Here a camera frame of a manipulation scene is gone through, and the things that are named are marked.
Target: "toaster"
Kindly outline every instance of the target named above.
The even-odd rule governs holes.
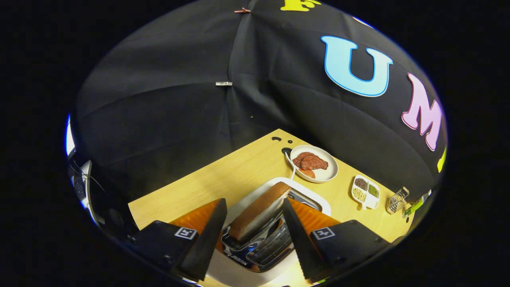
[[[318,194],[288,178],[273,178],[227,211],[221,232],[221,250],[214,251],[207,276],[229,286],[260,286],[276,278],[298,261],[282,209],[278,210],[251,238],[239,243],[228,234],[230,223],[272,185],[291,187],[288,197],[326,215],[331,208]]]

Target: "yellow letter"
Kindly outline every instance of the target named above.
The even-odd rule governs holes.
[[[315,0],[285,0],[285,6],[281,7],[282,11],[310,11],[309,8],[315,7],[314,4],[321,5],[319,2]]]
[[[445,151],[443,152],[443,156],[438,161],[438,173],[440,173],[441,170],[443,169],[443,164],[445,163],[445,159],[446,159],[446,148],[445,148]]]

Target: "white plate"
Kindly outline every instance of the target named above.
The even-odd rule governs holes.
[[[357,186],[355,184],[356,179],[358,179],[358,178],[361,178],[361,179],[363,179],[364,181],[367,182],[367,189],[366,190],[362,189],[361,187],[359,187],[359,186]],[[371,195],[370,193],[368,193],[368,186],[369,185],[373,185],[377,189],[377,195],[378,195],[377,197],[375,197],[375,196]],[[355,188],[359,188],[360,190],[363,191],[363,193],[365,194],[365,201],[362,202],[362,201],[360,201],[359,199],[357,199],[354,196],[353,192],[354,192]],[[361,175],[356,175],[354,177],[353,182],[352,182],[351,195],[352,195],[352,198],[354,198],[354,200],[356,200],[359,203],[361,203],[361,206],[362,206],[363,210],[367,209],[367,207],[371,208],[371,209],[375,209],[375,208],[377,208],[379,206],[379,199],[381,197],[381,191],[379,189],[379,186],[377,186],[377,184],[373,183],[372,181],[368,180],[367,178],[365,178],[365,177],[363,177]]]
[[[292,161],[294,158],[296,158],[299,154],[304,152],[310,152],[318,156],[320,159],[327,161],[328,167],[327,169],[316,169],[313,170],[315,174],[315,178],[311,178],[307,175],[305,175],[302,171],[299,170],[299,167],[296,166],[296,173],[303,178],[304,180],[316,182],[316,183],[322,183],[329,180],[332,180],[337,176],[338,174],[338,164],[335,161],[335,159],[329,154],[327,151],[320,149],[318,147],[314,146],[297,146],[292,149],[290,152],[290,160]]]

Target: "wooden table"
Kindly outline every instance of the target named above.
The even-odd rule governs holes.
[[[275,136],[282,140],[272,140]],[[300,145],[308,143],[283,130],[275,130],[198,171],[129,203],[131,214],[138,228],[143,229],[154,220],[170,222],[218,198],[225,198],[227,208],[230,208],[264,182],[275,177],[290,177],[292,168],[285,160],[282,148]],[[294,180],[322,196],[331,206],[331,217],[340,222],[356,219],[388,242],[405,235],[414,214],[406,222],[401,212],[393,215],[387,213],[386,201],[394,193],[362,172],[336,158],[335,160],[339,171],[331,181],[312,183],[298,175]],[[363,175],[379,186],[380,203],[376,209],[362,210],[361,204],[352,199],[350,189],[356,175]],[[226,286],[210,277],[206,277],[201,285]],[[297,262],[286,273],[263,286],[285,285],[296,287],[312,284],[305,281]]]

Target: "wire basket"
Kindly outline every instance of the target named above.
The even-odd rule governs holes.
[[[390,214],[394,214],[395,212],[401,210],[406,204],[405,198],[409,195],[409,190],[405,187],[402,187],[401,190],[397,191],[394,196],[388,199],[386,204],[386,210]]]

